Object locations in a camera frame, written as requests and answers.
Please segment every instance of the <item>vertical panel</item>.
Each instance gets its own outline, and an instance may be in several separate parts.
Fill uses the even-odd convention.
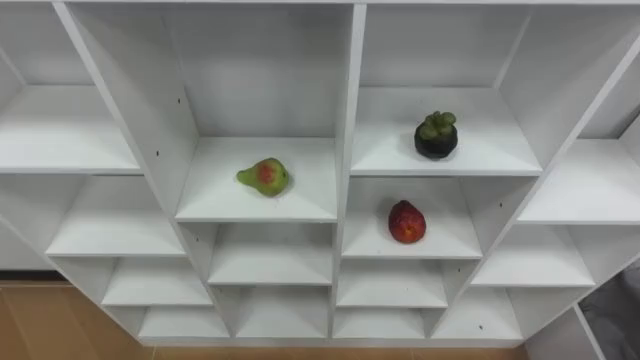
[[[43,256],[83,182],[74,175],[2,175],[0,217]]]
[[[172,8],[170,31],[200,134],[333,137],[348,9],[336,4]]]
[[[461,179],[462,192],[483,253],[496,245],[496,240],[511,226],[509,221],[535,180],[529,177]]]
[[[533,14],[500,91],[543,166],[626,70],[639,31],[634,8],[541,7]]]
[[[640,257],[640,226],[569,226],[576,248],[597,286]]]
[[[522,6],[371,5],[362,85],[491,87],[525,15]]]
[[[629,66],[622,79],[580,133],[583,139],[617,139],[640,114],[640,57]],[[640,137],[633,137],[640,146]]]
[[[513,288],[509,298],[523,338],[527,339],[547,326],[587,294],[588,288]]]
[[[118,262],[113,258],[51,258],[51,261],[96,304],[102,302]]]
[[[360,88],[360,67],[362,63],[362,46],[367,16],[366,5],[354,5],[351,17],[350,32],[345,34],[346,72],[344,88],[340,92],[340,105],[336,122],[336,183],[338,184],[338,223],[335,227],[333,241],[333,287],[329,299],[329,336],[333,334],[335,304],[338,292],[338,276],[342,258],[342,237],[347,212],[349,177],[351,169],[351,150],[353,131],[358,107],[358,90]]]
[[[0,41],[0,109],[4,108],[22,88],[22,79],[15,71]]]
[[[527,340],[526,347],[531,360],[606,360],[577,305]]]
[[[167,214],[175,214],[198,133],[161,13],[54,5]]]
[[[0,4],[0,46],[27,84],[93,84],[48,2]]]
[[[620,137],[620,142],[640,166],[640,116],[636,117]]]

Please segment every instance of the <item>cubby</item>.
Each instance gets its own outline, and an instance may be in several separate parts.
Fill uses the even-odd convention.
[[[53,6],[0,12],[0,172],[142,174]]]
[[[0,233],[148,345],[522,344],[640,255],[640,3],[577,2],[1,3]]]

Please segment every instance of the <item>shelf compartment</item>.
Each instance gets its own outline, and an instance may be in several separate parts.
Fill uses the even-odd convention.
[[[49,256],[185,256],[141,176],[89,177],[46,251]]]
[[[229,338],[224,323],[213,307],[152,306],[142,321],[138,337],[141,341]]]
[[[214,245],[212,285],[331,285],[329,224],[224,224]]]
[[[387,259],[478,259],[476,232],[457,179],[357,178],[349,185],[342,256]],[[427,221],[419,242],[398,243],[387,223],[391,207],[406,199]]]
[[[520,223],[640,224],[640,167],[618,140],[577,140]]]
[[[185,259],[121,259],[102,305],[211,305],[206,289]]]
[[[511,301],[504,289],[468,289],[436,327],[433,339],[522,341]]]
[[[0,112],[0,173],[141,174],[95,86],[26,86]]]
[[[516,225],[471,285],[591,287],[595,283],[565,227]]]
[[[222,289],[235,306],[237,338],[326,338],[328,289],[243,287]]]
[[[338,283],[340,307],[445,308],[437,262],[347,260]]]
[[[201,138],[176,219],[183,222],[336,222],[334,141],[326,138]],[[289,187],[267,198],[236,180],[267,157],[286,166]]]
[[[423,317],[416,309],[337,309],[336,339],[425,339]]]
[[[458,118],[460,142],[442,161],[418,154],[413,140],[416,127],[436,110]],[[352,175],[529,176],[541,171],[496,89],[360,89]]]

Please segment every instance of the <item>red fruit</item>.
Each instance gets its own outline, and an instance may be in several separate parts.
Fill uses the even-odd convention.
[[[420,210],[407,200],[393,205],[389,213],[389,232],[396,241],[412,244],[424,236],[427,223]]]

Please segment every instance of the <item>green leafy top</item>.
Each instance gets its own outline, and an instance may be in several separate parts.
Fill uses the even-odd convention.
[[[455,122],[456,116],[452,113],[436,111],[431,115],[427,115],[424,122],[422,122],[420,137],[423,140],[433,140],[440,136],[449,136],[453,132],[453,124]]]

